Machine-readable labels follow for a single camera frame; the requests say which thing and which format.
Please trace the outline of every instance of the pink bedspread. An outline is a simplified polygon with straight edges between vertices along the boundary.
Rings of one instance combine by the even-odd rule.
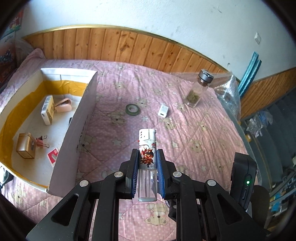
[[[230,174],[235,152],[246,153],[233,123],[208,89],[196,108],[182,104],[190,82],[153,69],[132,64],[90,60],[46,60],[35,50],[13,75],[0,95],[0,112],[7,97],[40,68],[63,67],[91,69],[98,72],[97,104],[90,120],[82,149],[77,182],[102,180],[129,160],[138,147],[141,128],[156,129],[157,148],[168,161],[192,179],[215,179],[230,188]],[[125,106],[135,103],[138,116],[125,113]],[[167,118],[157,113],[161,103],[169,107]],[[2,193],[35,222],[40,221],[61,199],[38,191],[19,179],[4,186]],[[168,215],[161,197],[154,203],[121,200],[119,240],[173,240],[176,223]]]

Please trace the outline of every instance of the white charger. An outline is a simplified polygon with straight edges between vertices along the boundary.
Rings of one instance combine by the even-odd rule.
[[[165,118],[167,113],[168,113],[168,107],[162,104],[158,111],[158,115]]]

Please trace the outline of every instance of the light switch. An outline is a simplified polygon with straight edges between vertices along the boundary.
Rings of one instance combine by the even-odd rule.
[[[257,44],[260,44],[260,42],[261,42],[261,36],[259,35],[258,32],[255,35],[255,40],[256,40]]]

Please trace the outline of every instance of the red card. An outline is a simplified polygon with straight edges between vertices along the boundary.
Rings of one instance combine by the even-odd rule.
[[[50,153],[47,154],[47,157],[48,157],[48,159],[49,159],[52,166],[55,165],[58,154],[59,154],[59,151],[58,151],[57,148],[53,149]]]

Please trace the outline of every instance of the white lighter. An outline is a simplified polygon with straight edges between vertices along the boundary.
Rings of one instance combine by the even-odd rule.
[[[157,201],[157,163],[155,129],[139,130],[139,195],[142,202]]]

